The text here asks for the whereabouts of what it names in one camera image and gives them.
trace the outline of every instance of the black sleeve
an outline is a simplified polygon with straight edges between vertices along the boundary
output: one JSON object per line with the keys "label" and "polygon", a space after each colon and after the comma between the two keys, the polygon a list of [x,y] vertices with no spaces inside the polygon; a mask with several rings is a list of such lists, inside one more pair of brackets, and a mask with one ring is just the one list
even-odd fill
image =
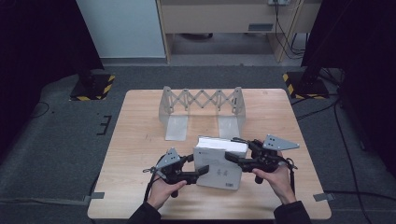
{"label": "black sleeve", "polygon": [[159,224],[161,214],[149,203],[143,203],[128,219],[127,224]]}
{"label": "black sleeve", "polygon": [[280,205],[275,211],[276,224],[310,224],[311,219],[306,213],[302,202]]}

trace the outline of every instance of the electrical cable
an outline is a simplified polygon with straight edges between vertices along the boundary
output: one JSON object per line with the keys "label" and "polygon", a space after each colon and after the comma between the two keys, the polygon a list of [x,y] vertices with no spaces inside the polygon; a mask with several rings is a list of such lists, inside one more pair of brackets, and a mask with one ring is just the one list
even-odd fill
{"label": "electrical cable", "polygon": [[[323,191],[326,192],[326,193],[355,194],[355,195],[357,195],[357,196],[358,196],[358,200],[359,200],[359,204],[360,204],[360,207],[361,207],[361,211],[362,211],[364,217],[366,218],[366,220],[367,220],[368,223],[372,224],[372,221],[371,221],[371,219],[368,217],[367,212],[366,212],[366,210],[365,210],[365,208],[364,208],[364,205],[363,205],[363,203],[362,203],[361,195],[368,195],[368,196],[379,197],[379,198],[391,200],[391,201],[394,201],[394,202],[396,202],[396,198],[392,198],[392,197],[389,197],[389,196],[385,196],[385,195],[381,195],[381,194],[376,194],[376,193],[372,193],[372,192],[362,192],[362,191],[359,191],[359,185],[358,185],[358,181],[357,181],[357,178],[356,178],[355,168],[354,168],[354,166],[353,166],[353,162],[352,162],[352,159],[351,159],[351,156],[350,156],[350,153],[349,153],[349,149],[348,149],[348,147],[347,147],[347,142],[346,142],[346,139],[345,139],[345,137],[344,137],[344,133],[343,133],[343,131],[342,131],[342,129],[341,129],[341,125],[340,125],[340,122],[339,122],[339,119],[338,119],[338,115],[337,115],[336,106],[337,106],[337,104],[338,104],[339,101],[340,101],[340,98],[338,98],[334,103],[332,103],[331,106],[333,106],[333,112],[334,112],[334,117],[335,117],[335,121],[336,121],[336,124],[337,124],[337,128],[338,128],[338,131],[339,131],[340,134],[341,134],[341,137],[342,137],[342,140],[343,140],[343,144],[344,144],[344,148],[346,149],[346,154],[347,154],[347,157],[348,157],[348,160],[349,160],[349,165],[350,165],[350,168],[351,168],[351,172],[352,172],[352,176],[353,176],[353,182],[354,182],[354,186],[355,186],[356,191],[342,191],[342,190],[323,190]],[[302,117],[306,118],[306,117],[308,117],[308,116],[310,116],[310,115],[312,115],[312,114],[314,114],[314,113],[318,113],[318,112],[320,112],[320,111],[323,111],[323,110],[325,110],[325,109],[328,109],[328,108],[330,108],[331,106],[327,106],[327,107],[325,107],[325,108],[323,108],[323,109],[321,109],[321,110],[319,110],[319,111],[316,111],[316,112],[311,112],[310,114],[305,115],[305,116],[302,116]]]}
{"label": "electrical cable", "polygon": [[289,10],[290,10],[290,11],[294,11],[294,10],[296,10],[297,8],[299,8],[302,4],[303,4],[303,3],[300,1],[300,2],[298,3],[298,6],[297,6],[297,7],[291,8],[291,9],[289,9]]}
{"label": "electrical cable", "polygon": [[302,101],[305,101],[305,100],[307,100],[307,99],[310,99],[310,98],[301,99],[301,100],[299,100],[299,101],[296,101],[296,102],[291,103],[290,105],[297,105],[298,103],[300,103],[300,102],[302,102]]}
{"label": "electrical cable", "polygon": [[302,53],[305,51],[305,49],[295,49],[294,48],[294,42],[295,42],[295,40],[296,40],[296,37],[297,37],[297,34],[294,34],[294,36],[293,36],[293,39],[291,40],[291,49],[293,49],[293,50],[299,50],[299,51],[302,51]]}
{"label": "electrical cable", "polygon": [[342,140],[343,140],[343,144],[344,144],[344,148],[345,148],[345,150],[346,150],[347,158],[348,158],[348,160],[349,160],[349,165],[350,165],[350,169],[351,169],[351,172],[352,172],[352,177],[353,177],[353,182],[354,182],[354,185],[355,185],[355,189],[356,189],[356,192],[357,192],[357,196],[358,196],[358,200],[359,200],[359,205],[361,206],[361,211],[363,212],[363,215],[364,215],[364,217],[366,218],[366,220],[368,221],[368,223],[371,224],[372,221],[371,221],[370,218],[368,217],[368,215],[367,215],[367,213],[366,213],[366,210],[365,210],[365,208],[364,208],[363,202],[362,202],[362,200],[361,200],[361,193],[360,193],[360,191],[359,191],[358,180],[357,180],[357,178],[356,178],[355,168],[354,168],[354,166],[353,166],[353,162],[352,162],[352,159],[351,159],[351,156],[350,156],[350,153],[349,153],[349,149],[348,149],[348,147],[347,147],[347,141],[346,141],[346,139],[345,139],[345,137],[344,137],[344,133],[343,133],[343,130],[341,129],[340,121],[339,121],[339,119],[338,119],[338,115],[337,115],[337,103],[339,102],[339,100],[340,100],[340,98],[338,98],[338,100],[337,100],[337,101],[335,102],[335,104],[333,105],[333,109],[334,109],[333,112],[334,112],[335,121],[336,121],[336,123],[337,123],[338,131],[339,131],[340,134],[341,134],[341,138],[342,138]]}
{"label": "electrical cable", "polygon": [[308,46],[309,33],[305,34],[305,47]]}
{"label": "electrical cable", "polygon": [[325,111],[325,110],[327,110],[329,108],[332,108],[332,106],[336,105],[338,103],[338,101],[340,101],[340,98],[338,98],[335,102],[331,103],[330,105],[328,105],[328,106],[326,106],[326,107],[324,107],[324,108],[322,108],[320,110],[316,110],[316,111],[310,112],[308,114],[301,115],[299,117],[296,117],[296,119],[297,120],[305,119],[305,118],[308,118],[308,117],[310,117],[312,115],[315,115],[315,114],[317,114],[319,112]]}
{"label": "electrical cable", "polygon": [[340,83],[338,81],[332,79],[331,77],[325,77],[322,74],[319,74],[318,77],[321,77],[322,79],[325,79],[326,81],[331,82],[333,85],[335,85],[337,87],[340,86]]}
{"label": "electrical cable", "polygon": [[155,167],[151,167],[150,169],[146,169],[143,171],[143,173],[146,173],[146,172],[152,172],[152,175],[151,175],[150,181],[148,182],[148,186],[146,187],[145,198],[143,199],[143,202],[146,202],[148,200],[149,193],[151,191],[151,187],[154,184],[154,182],[161,179],[160,177],[158,177],[157,179],[154,179],[155,175],[157,174],[157,169]]}
{"label": "electrical cable", "polygon": [[344,82],[344,78],[346,76],[346,71],[344,71],[344,69],[342,69],[342,68],[338,68],[338,70],[341,72],[340,83],[343,83]]}
{"label": "electrical cable", "polygon": [[43,115],[45,115],[45,114],[47,114],[47,112],[49,112],[49,110],[50,110],[50,105],[49,104],[47,104],[47,103],[45,103],[45,102],[38,102],[37,104],[43,104],[43,105],[46,105],[47,106],[47,109],[46,109],[46,111],[44,111],[42,114],[40,114],[40,115],[37,115],[37,116],[34,116],[34,117],[30,117],[29,119],[37,119],[37,118],[40,118],[41,116],[43,116]]}
{"label": "electrical cable", "polygon": [[283,44],[280,42],[279,37],[277,36],[277,26],[279,26],[279,28],[280,28],[280,30],[281,30],[283,36],[285,37],[285,40],[286,40],[286,43],[285,43],[285,44],[288,45],[290,51],[291,51],[293,54],[295,54],[295,55],[304,54],[303,52],[294,52],[293,47],[290,45],[289,40],[287,39],[286,34],[285,34],[285,32],[283,31],[282,26],[280,25],[280,22],[279,22],[279,17],[278,17],[278,14],[279,14],[279,3],[277,2],[277,0],[275,0],[274,2],[275,2],[275,11],[276,11],[276,26],[275,26],[275,36],[276,36],[276,40],[277,40],[277,42],[280,44],[280,46],[282,47],[283,51],[285,52],[285,54],[286,54],[286,56],[287,56],[288,58],[293,59],[293,60],[302,59],[303,57],[296,57],[296,58],[290,57],[289,54],[287,53],[286,49],[285,49],[285,45],[283,45]]}
{"label": "electrical cable", "polygon": [[321,68],[321,70],[329,76],[329,77],[324,77],[324,78],[328,78],[328,81],[330,81],[334,85],[337,85],[337,86],[341,85],[341,80],[337,80],[337,78],[335,78],[332,75],[332,72],[330,71],[329,68]]}

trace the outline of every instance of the gray carpet floor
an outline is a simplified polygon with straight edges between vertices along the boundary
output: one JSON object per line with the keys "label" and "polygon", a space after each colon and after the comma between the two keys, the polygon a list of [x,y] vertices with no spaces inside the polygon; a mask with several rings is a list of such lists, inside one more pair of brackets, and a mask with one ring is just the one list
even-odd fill
{"label": "gray carpet floor", "polygon": [[[280,66],[124,66],[107,67],[116,76],[105,100],[69,101],[78,77],[71,76],[43,89],[32,118],[21,130],[7,160],[0,167],[0,198],[50,198],[79,201],[92,190],[100,172],[125,93],[157,89],[286,89],[282,75],[301,71]],[[336,87],[325,82],[329,91]],[[296,118],[331,105],[325,100],[304,100],[293,105]],[[360,191],[396,198],[396,179],[375,152],[361,150],[358,136],[346,112],[336,107]],[[101,123],[112,116],[105,135]],[[333,107],[299,119],[304,140],[325,190],[356,191],[351,165]],[[314,223],[369,223],[356,194],[334,193],[329,204],[332,217]],[[396,202],[361,195],[372,223],[396,223]],[[92,223],[88,206],[37,203],[0,203],[0,224]],[[96,220],[124,223],[125,220]]]}

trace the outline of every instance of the yellow and black hazard tape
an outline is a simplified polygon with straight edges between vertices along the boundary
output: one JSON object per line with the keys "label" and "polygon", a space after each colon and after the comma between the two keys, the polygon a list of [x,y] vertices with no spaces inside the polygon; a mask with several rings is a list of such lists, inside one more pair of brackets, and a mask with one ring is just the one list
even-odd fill
{"label": "yellow and black hazard tape", "polygon": [[283,74],[283,80],[286,83],[286,87],[288,88],[290,97],[292,99],[326,99],[328,95],[319,95],[319,94],[297,94],[294,91],[293,85],[291,85],[290,78],[288,74]]}
{"label": "yellow and black hazard tape", "polygon": [[103,89],[102,94],[100,95],[96,95],[96,96],[84,96],[84,95],[80,95],[80,96],[76,96],[76,97],[70,97],[71,101],[90,101],[90,100],[103,100],[107,97],[108,92],[111,89],[111,85],[113,85],[113,80],[114,80],[115,76],[109,76],[108,77],[108,81],[107,84],[105,86],[105,88]]}

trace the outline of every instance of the black cable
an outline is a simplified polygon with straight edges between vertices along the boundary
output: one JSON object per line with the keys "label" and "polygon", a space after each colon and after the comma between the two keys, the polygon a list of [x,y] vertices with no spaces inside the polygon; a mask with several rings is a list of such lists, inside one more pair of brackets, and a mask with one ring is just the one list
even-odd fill
{"label": "black cable", "polygon": [[320,110],[313,111],[313,112],[310,112],[310,113],[308,113],[308,114],[301,115],[301,116],[299,116],[299,117],[296,117],[296,119],[297,119],[297,120],[305,119],[305,118],[307,118],[307,117],[309,117],[309,116],[312,116],[312,115],[315,115],[315,114],[317,114],[317,113],[319,113],[319,112],[325,111],[325,110],[331,108],[332,106],[336,105],[336,104],[338,103],[338,101],[340,101],[340,98],[338,98],[335,102],[331,103],[330,105],[328,105],[328,106],[326,106],[326,107],[324,107],[324,108],[322,108],[322,109],[320,109]]}
{"label": "black cable", "polygon": [[43,104],[43,105],[46,105],[47,106],[47,109],[46,109],[46,111],[44,111],[42,114],[40,114],[40,115],[37,115],[37,116],[34,116],[34,117],[30,117],[29,119],[37,119],[37,118],[40,118],[41,116],[43,116],[43,115],[45,115],[45,114],[47,114],[47,112],[49,112],[49,110],[50,110],[50,105],[49,104],[47,104],[47,103],[45,103],[45,102],[38,102],[37,104]]}
{"label": "black cable", "polygon": [[279,22],[279,17],[278,17],[278,14],[279,14],[279,4],[278,4],[277,0],[275,0],[274,2],[275,2],[275,11],[276,11],[276,26],[275,26],[275,37],[276,37],[276,40],[277,40],[277,42],[280,44],[280,46],[282,47],[283,51],[285,52],[285,54],[286,54],[286,56],[287,56],[288,58],[290,58],[290,59],[295,59],[295,60],[297,60],[297,59],[302,59],[303,57],[296,57],[296,58],[290,57],[289,54],[287,53],[286,49],[285,49],[285,45],[283,45],[283,44],[280,42],[280,40],[279,40],[279,38],[278,38],[278,36],[277,36],[277,26],[279,26],[279,28],[280,28],[280,30],[281,30],[283,36],[285,37],[286,45],[288,45],[290,51],[291,51],[293,54],[295,54],[295,55],[304,54],[303,52],[294,52],[294,51],[293,51],[293,47],[290,45],[289,40],[287,39],[286,34],[285,34],[285,32],[283,31],[282,26],[280,25],[280,22]]}
{"label": "black cable", "polygon": [[151,187],[154,184],[155,181],[161,179],[160,177],[158,177],[157,179],[154,179],[155,175],[157,174],[157,170],[152,167],[151,169],[149,169],[149,171],[152,170],[152,175],[151,175],[151,179],[148,182],[148,186],[146,187],[146,192],[145,192],[145,198],[143,200],[143,202],[146,202],[149,198],[149,192],[151,191]]}
{"label": "black cable", "polygon": [[340,86],[341,85],[341,81],[340,80],[337,80],[337,78],[335,78],[333,75],[332,75],[332,72],[329,70],[329,68],[321,68],[321,70],[323,71],[323,72],[325,72],[329,77],[323,77],[323,78],[325,78],[325,79],[327,79],[328,81],[330,81],[332,84],[334,84],[334,85],[336,85],[336,86]]}
{"label": "black cable", "polygon": [[290,176],[290,186],[291,190],[293,190],[293,193],[296,193],[296,188],[295,188],[295,181],[294,181],[294,171],[293,169],[297,169],[297,167],[294,165],[294,161],[291,158],[286,158],[284,159],[282,157],[282,160],[288,165],[288,168],[290,170],[289,176]]}
{"label": "black cable", "polygon": [[321,77],[322,79],[324,79],[324,80],[326,80],[326,81],[332,83],[334,86],[337,86],[337,87],[340,86],[340,83],[338,83],[338,81],[333,80],[333,79],[330,78],[330,77],[325,77],[325,76],[323,76],[322,74],[319,74],[318,77]]}
{"label": "black cable", "polygon": [[338,70],[341,72],[340,82],[343,83],[345,75],[346,75],[346,72],[342,68],[339,68]]}
{"label": "black cable", "polygon": [[305,48],[308,46],[309,33],[305,34]]}
{"label": "black cable", "polygon": [[353,182],[354,182],[354,185],[355,185],[355,189],[356,189],[356,192],[357,192],[357,196],[358,196],[358,200],[359,200],[359,205],[361,206],[361,211],[363,212],[363,215],[364,215],[364,217],[366,218],[366,220],[368,221],[368,223],[371,224],[372,221],[371,221],[370,218],[367,216],[367,213],[366,213],[366,210],[365,210],[365,208],[364,208],[363,202],[361,201],[361,193],[360,193],[360,191],[359,191],[359,186],[358,186],[358,181],[357,181],[357,178],[356,178],[355,168],[354,168],[354,166],[353,166],[353,162],[352,162],[352,159],[351,159],[351,157],[350,157],[349,149],[348,149],[348,147],[347,147],[347,142],[346,142],[346,139],[345,139],[345,137],[344,137],[344,133],[343,133],[343,130],[341,129],[340,121],[339,121],[338,116],[337,116],[337,103],[339,102],[339,99],[340,99],[340,98],[338,98],[338,100],[337,100],[337,101],[335,102],[335,104],[333,105],[335,121],[336,121],[336,123],[337,123],[338,131],[339,131],[340,134],[341,134],[341,138],[342,138],[342,140],[343,140],[344,148],[345,148],[345,150],[346,150],[346,154],[347,154],[347,157],[348,157],[348,160],[349,160],[349,165],[350,165],[350,169],[351,169],[351,172],[352,172]]}
{"label": "black cable", "polygon": [[301,99],[301,100],[299,100],[299,101],[296,101],[296,102],[291,103],[291,105],[297,105],[298,103],[300,103],[300,102],[302,102],[302,101],[305,101],[305,100],[307,100],[307,99],[310,99],[310,98]]}
{"label": "black cable", "polygon": [[297,37],[297,34],[294,34],[293,39],[291,40],[291,49],[292,49],[292,50],[305,51],[305,49],[295,49],[295,48],[294,48],[293,45],[294,45],[294,42],[295,42],[295,40],[296,40],[296,37]]}

